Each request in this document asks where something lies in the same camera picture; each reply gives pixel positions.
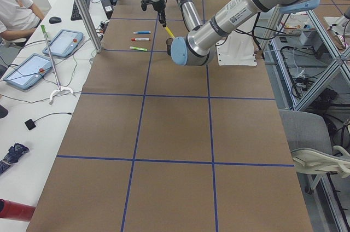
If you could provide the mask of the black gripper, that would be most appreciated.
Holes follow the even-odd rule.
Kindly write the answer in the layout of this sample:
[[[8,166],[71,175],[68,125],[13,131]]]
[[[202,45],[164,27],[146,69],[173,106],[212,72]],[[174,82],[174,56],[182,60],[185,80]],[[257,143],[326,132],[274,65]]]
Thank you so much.
[[[153,9],[157,12],[158,21],[163,27],[167,26],[166,22],[166,0],[152,1]]]

